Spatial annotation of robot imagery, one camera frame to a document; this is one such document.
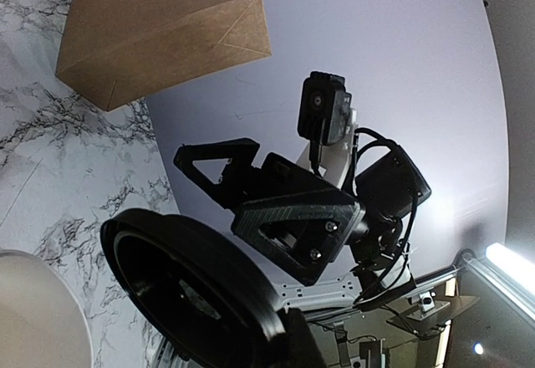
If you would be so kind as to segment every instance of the black cable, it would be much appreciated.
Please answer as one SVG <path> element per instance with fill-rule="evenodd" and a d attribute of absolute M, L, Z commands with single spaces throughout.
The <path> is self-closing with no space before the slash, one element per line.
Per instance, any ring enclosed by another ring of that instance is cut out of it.
<path fill-rule="evenodd" d="M 336 328 L 333 328 L 331 326 L 327 326 L 327 325 L 324 325 L 324 324 L 320 324 L 319 322 L 309 322 L 310 324 L 313 324 L 313 325 L 317 325 L 319 326 L 320 328 L 322 328 L 323 330 L 326 330 L 326 331 L 329 331 L 329 332 L 333 332 L 333 333 L 339 333 L 341 335 L 348 335 L 348 331 L 345 330 L 345 329 L 336 329 Z"/>
<path fill-rule="evenodd" d="M 376 139 L 376 141 L 371 142 L 371 144 L 375 144 L 376 143 L 376 145 L 367 144 L 363 149 L 361 149 L 359 151 L 361 156 L 364 153 L 364 151 L 367 151 L 368 149 L 371 149 L 374 146 L 386 146 L 391 151 L 393 151 L 394 153 L 396 153 L 399 156 L 401 156 L 402 158 L 406 159 L 405 153 L 398 149 L 398 145 L 395 142 L 391 141 L 391 140 L 387 140 L 381 134 L 379 134 L 379 133 L 377 133 L 377 132 L 375 132 L 375 131 L 373 131 L 373 130 L 371 130 L 369 128 L 364 128 L 364 127 L 357 128 L 354 131 L 354 133 L 356 135 L 358 135 L 359 133 L 367 134 L 367 135 L 370 135 L 370 136 L 372 136 L 372 137 L 374 137 Z M 406 247 L 407 243 L 409 242 L 410 232 L 412 231 L 412 227 L 414 225 L 415 218 L 416 218 L 416 210 L 418 209 L 418 188 L 417 188 L 417 185 L 416 185 L 416 176 L 415 176 L 415 173 L 414 173 L 414 171 L 412 169 L 409 169 L 409 171 L 410 171 L 410 178 L 412 180 L 412 190 L 413 190 L 413 192 L 412 192 L 412 206 L 411 206 L 411 209 L 410 209 L 410 218 L 409 218 L 409 222 L 407 223 L 407 229 L 405 230 L 405 235 L 400 240 L 400 245 L 399 245 L 398 249 L 394 253 L 394 257 L 392 258 L 392 262 L 389 264 L 389 266 L 387 266 L 383 270 L 383 272 L 379 275 L 379 277 L 368 288 L 364 289 L 362 291 L 362 293 L 360 293 L 359 297 L 357 297 L 357 299 L 354 301 L 354 304 L 357 304 L 361 299 L 365 299 L 366 295 L 368 295 L 369 293 L 373 292 L 380 285 L 382 280 L 390 273 L 392 268 L 395 266 L 395 264 L 397 263 L 398 259 L 401 256 L 401 254 L 405 251 L 405 247 Z"/>
<path fill-rule="evenodd" d="M 319 162 L 321 161 L 321 145 L 317 142 L 310 142 L 310 148 L 308 151 L 308 159 L 310 160 L 310 166 L 316 176 L 321 177 L 319 172 Z"/>
<path fill-rule="evenodd" d="M 345 330 L 345 329 L 336 329 L 336 328 L 333 328 L 331 326 L 320 324 L 319 322 L 310 322 L 310 323 L 313 324 L 313 325 L 317 325 L 320 328 L 322 328 L 323 330 L 328 331 L 328 332 L 339 333 L 341 335 L 345 335 L 346 337 L 349 334 L 349 332 L 347 330 Z M 354 337 L 352 339 L 348 339 L 347 341 L 348 341 L 348 343 L 350 343 L 352 345 L 352 344 L 357 343 L 359 340 L 362 340 L 362 339 L 371 339 L 373 341 L 377 341 L 377 338 L 375 336 L 373 336 L 373 335 L 361 335 L 361 336 Z"/>
<path fill-rule="evenodd" d="M 385 311 L 389 311 L 391 312 L 392 314 L 394 314 L 395 316 L 397 316 L 401 323 L 403 324 L 404 327 L 406 327 L 406 329 L 411 333 L 413 334 L 414 336 L 416 336 L 418 338 L 418 340 L 421 340 L 421 341 L 428 341 L 428 340 L 433 340 L 435 339 L 436 337 L 440 336 L 441 333 L 444 331 L 444 328 L 445 326 L 441 326 L 441 327 L 438 327 L 436 328 L 435 326 L 430 328 L 429 330 L 427 330 L 425 333 L 420 333 L 418 330 L 416 330 L 414 328 L 414 326 L 412 326 L 409 321 L 407 319 L 405 319 L 405 317 L 403 315 L 401 315 L 398 311 L 396 311 L 395 309 L 389 307 L 388 305 L 385 305 L 383 307 L 380 307 L 381 309 L 385 310 Z M 430 331 L 434 330 L 435 333 L 434 334 L 429 334 Z"/>
<path fill-rule="evenodd" d="M 390 238 L 389 241 L 392 243 L 385 247 L 385 251 L 392 254 L 397 248 L 398 241 L 400 241 L 401 234 L 403 233 L 403 221 L 398 217 L 391 217 L 389 220 L 395 223 L 395 228 L 391 235 L 388 236 Z"/>
<path fill-rule="evenodd" d="M 403 262 L 403 268 L 401 268 L 401 271 L 400 271 L 400 274 L 398 274 L 398 277 L 395 278 L 395 280 L 391 284 L 389 284 L 389 286 L 383 291 L 383 293 L 395 287 L 395 285 L 400 281 L 401 276 L 403 276 L 403 272 L 405 271 L 405 269 L 407 269 L 407 265 L 409 264 L 409 252 L 410 252 L 410 243 L 407 243 L 407 250 L 404 256 L 405 261 Z"/>
<path fill-rule="evenodd" d="M 319 165 L 317 163 L 312 164 L 312 172 L 318 177 L 322 176 L 319 172 Z"/>
<path fill-rule="evenodd" d="M 362 339 L 369 339 L 369 340 L 372 340 L 372 341 L 377 341 L 377 338 L 373 335 L 362 335 L 362 336 L 357 336 L 357 337 L 354 337 L 353 339 L 348 339 L 348 343 L 350 343 L 351 345 L 357 343 L 359 340 L 362 340 Z"/>
<path fill-rule="evenodd" d="M 357 150 L 359 148 L 359 133 L 356 131 L 353 133 L 353 144 L 351 147 L 351 160 L 349 162 L 349 169 L 345 175 L 344 183 L 342 184 L 342 191 L 347 192 L 349 195 L 356 197 L 353 189 L 354 177 L 357 173 Z"/>

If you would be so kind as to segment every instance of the screw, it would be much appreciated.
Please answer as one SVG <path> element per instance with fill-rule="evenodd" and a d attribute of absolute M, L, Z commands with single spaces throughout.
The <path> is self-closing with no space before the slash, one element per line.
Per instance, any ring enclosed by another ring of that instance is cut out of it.
<path fill-rule="evenodd" d="M 314 100 L 313 100 L 314 105 L 319 107 L 319 106 L 321 106 L 321 102 L 323 102 L 323 101 L 324 100 L 321 99 L 321 96 L 319 96 L 319 95 L 314 96 Z"/>
<path fill-rule="evenodd" d="M 316 248 L 312 248 L 310 250 L 310 258 L 312 258 L 313 261 L 317 261 L 321 258 L 321 252 L 319 252 Z"/>
<path fill-rule="evenodd" d="M 326 222 L 325 223 L 325 230 L 327 230 L 329 233 L 335 232 L 338 230 L 338 226 L 335 222 Z"/>

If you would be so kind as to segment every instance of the wire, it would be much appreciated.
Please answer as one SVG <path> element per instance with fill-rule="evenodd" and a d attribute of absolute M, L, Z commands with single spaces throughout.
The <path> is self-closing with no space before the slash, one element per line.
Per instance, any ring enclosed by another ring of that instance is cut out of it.
<path fill-rule="evenodd" d="M 323 328 L 323 330 L 328 331 L 328 332 L 338 333 L 338 334 L 346 335 L 346 336 L 348 334 L 348 331 L 345 330 L 345 329 L 336 329 L 336 328 L 333 328 L 331 326 L 320 324 L 319 322 L 310 322 L 310 323 L 313 324 L 313 325 L 317 325 L 320 328 Z"/>
<path fill-rule="evenodd" d="M 432 328 L 430 328 L 429 330 L 427 330 L 425 333 L 422 334 L 418 330 L 416 330 L 414 328 L 414 326 L 412 326 L 409 323 L 409 321 L 402 314 L 400 314 L 398 311 L 396 311 L 395 309 L 389 307 L 388 305 L 380 307 L 380 309 L 383 309 L 385 311 L 389 311 L 392 314 L 394 314 L 395 316 L 397 316 L 400 319 L 400 321 L 403 324 L 403 326 L 406 327 L 406 329 L 411 334 L 416 336 L 418 338 L 418 340 L 421 340 L 421 341 L 429 341 L 429 340 L 433 340 L 433 339 L 437 338 L 438 336 L 441 335 L 441 333 L 444 331 L 444 328 L 445 328 L 445 326 L 443 326 L 443 325 L 436 325 L 438 327 L 433 326 Z"/>
<path fill-rule="evenodd" d="M 312 164 L 312 171 L 313 173 L 318 176 L 318 177 L 321 177 L 321 173 L 319 172 L 319 164 L 318 163 L 311 163 Z"/>
<path fill-rule="evenodd" d="M 403 262 L 403 268 L 401 268 L 400 274 L 398 274 L 398 277 L 395 278 L 395 280 L 385 289 L 385 291 L 383 291 L 383 293 L 395 287 L 395 285 L 400 281 L 401 276 L 403 276 L 403 273 L 405 272 L 405 269 L 407 269 L 407 265 L 409 264 L 409 252 L 410 252 L 410 243 L 407 243 L 407 251 L 405 252 L 405 255 L 403 255 L 403 258 L 405 258 L 405 261 Z"/>
<path fill-rule="evenodd" d="M 376 141 L 373 141 L 373 142 L 367 144 L 366 146 L 364 146 L 358 152 L 357 157 L 356 157 L 357 160 L 359 159 L 359 154 L 362 156 L 362 154 L 365 151 L 367 151 L 368 149 L 371 149 L 372 147 L 375 147 L 375 146 L 386 146 L 391 151 L 396 153 L 398 156 L 401 156 L 404 159 L 406 159 L 406 157 L 407 157 L 404 154 L 404 152 L 401 152 L 399 150 L 398 145 L 395 142 L 393 142 L 392 140 L 387 140 L 381 134 L 379 134 L 379 133 L 377 133 L 377 132 L 375 132 L 375 131 L 373 131 L 373 130 L 371 130 L 369 128 L 364 128 L 364 127 L 357 128 L 354 131 L 354 133 L 356 135 L 358 135 L 359 133 L 367 134 L 367 135 L 370 135 L 370 136 L 372 136 L 373 138 L 376 139 Z M 360 293 L 359 297 L 357 297 L 357 299 L 354 301 L 354 305 L 357 305 L 361 299 L 365 299 L 366 295 L 370 294 L 372 291 L 377 289 L 377 287 L 380 285 L 380 283 L 383 281 L 383 279 L 390 273 L 392 268 L 395 266 L 395 264 L 397 263 L 398 259 L 401 256 L 401 254 L 405 251 L 405 247 L 407 246 L 407 243 L 409 242 L 410 232 L 412 231 L 412 227 L 414 225 L 415 218 L 416 218 L 416 210 L 418 209 L 418 196 L 419 196 L 418 195 L 418 188 L 417 188 L 417 185 L 416 185 L 415 173 L 414 173 L 414 171 L 412 169 L 409 169 L 409 171 L 410 171 L 410 178 L 412 180 L 412 190 L 413 191 L 412 191 L 412 205 L 411 205 L 411 209 L 410 209 L 410 218 L 409 218 L 409 222 L 407 223 L 407 229 L 405 230 L 405 235 L 400 240 L 400 245 L 399 245 L 399 247 L 397 248 L 397 250 L 394 253 L 394 257 L 392 258 L 392 262 L 389 264 L 389 266 L 387 266 L 383 270 L 383 272 L 379 275 L 379 277 L 368 288 L 364 289 L 362 291 L 362 293 Z"/>
<path fill-rule="evenodd" d="M 323 328 L 324 331 L 338 333 L 338 334 L 341 334 L 341 335 L 345 335 L 346 337 L 349 334 L 348 331 L 345 330 L 345 329 L 336 329 L 336 328 L 333 328 L 331 326 L 320 324 L 319 322 L 310 322 L 310 323 L 313 324 L 313 325 L 317 325 L 320 328 Z M 377 341 L 377 338 L 375 336 L 373 336 L 373 335 L 361 335 L 361 336 L 354 337 L 352 339 L 348 339 L 347 342 L 352 345 L 352 344 L 357 343 L 359 340 L 362 340 L 362 339 L 369 339 L 369 340 Z"/>
<path fill-rule="evenodd" d="M 348 172 L 345 174 L 344 182 L 342 183 L 342 191 L 347 192 L 349 195 L 356 197 L 354 193 L 354 177 L 357 172 L 357 150 L 359 148 L 359 133 L 353 133 L 353 144 L 351 146 L 351 160 L 349 162 Z"/>
<path fill-rule="evenodd" d="M 360 341 L 362 339 L 368 339 L 368 340 L 372 340 L 372 341 L 377 341 L 377 338 L 375 336 L 373 336 L 373 335 L 363 335 L 363 336 L 354 337 L 353 339 L 348 339 L 348 343 L 353 345 L 353 344 L 357 343 L 358 341 Z"/>

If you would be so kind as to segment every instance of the white marble wall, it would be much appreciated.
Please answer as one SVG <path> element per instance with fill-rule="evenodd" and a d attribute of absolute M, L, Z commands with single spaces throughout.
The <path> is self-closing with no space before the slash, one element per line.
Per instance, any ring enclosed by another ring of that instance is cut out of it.
<path fill-rule="evenodd" d="M 99 226 L 128 207 L 176 204 L 145 104 L 104 113 L 54 78 L 69 1 L 0 0 L 0 248 L 66 279 L 95 368 L 145 368 L 158 335 L 113 280 Z"/>

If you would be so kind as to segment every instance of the camera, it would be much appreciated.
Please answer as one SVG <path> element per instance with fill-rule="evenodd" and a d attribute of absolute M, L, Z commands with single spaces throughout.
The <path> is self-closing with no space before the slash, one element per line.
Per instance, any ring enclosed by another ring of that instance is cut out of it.
<path fill-rule="evenodd" d="M 314 71 L 303 84 L 298 133 L 321 146 L 341 141 L 351 112 L 345 78 Z"/>

